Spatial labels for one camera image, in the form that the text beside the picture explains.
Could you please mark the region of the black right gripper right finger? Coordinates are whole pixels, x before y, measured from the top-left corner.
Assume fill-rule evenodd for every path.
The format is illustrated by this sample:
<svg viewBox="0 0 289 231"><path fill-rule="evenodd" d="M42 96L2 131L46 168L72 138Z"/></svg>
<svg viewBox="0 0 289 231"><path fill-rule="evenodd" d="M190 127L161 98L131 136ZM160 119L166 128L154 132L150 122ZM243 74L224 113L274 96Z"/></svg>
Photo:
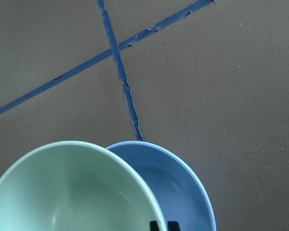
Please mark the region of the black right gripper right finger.
<svg viewBox="0 0 289 231"><path fill-rule="evenodd" d="M179 222L177 221L168 221L168 231L180 231L180 225Z"/></svg>

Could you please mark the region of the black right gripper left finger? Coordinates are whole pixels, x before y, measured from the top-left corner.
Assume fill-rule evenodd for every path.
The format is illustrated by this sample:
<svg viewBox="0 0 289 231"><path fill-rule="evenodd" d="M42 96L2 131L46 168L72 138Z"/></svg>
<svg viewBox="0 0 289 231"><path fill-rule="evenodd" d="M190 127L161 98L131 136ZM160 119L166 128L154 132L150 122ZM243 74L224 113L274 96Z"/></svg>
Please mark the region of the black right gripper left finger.
<svg viewBox="0 0 289 231"><path fill-rule="evenodd" d="M150 221L149 226L150 226L150 231L159 231L159 226L158 226L157 221L155 220Z"/></svg>

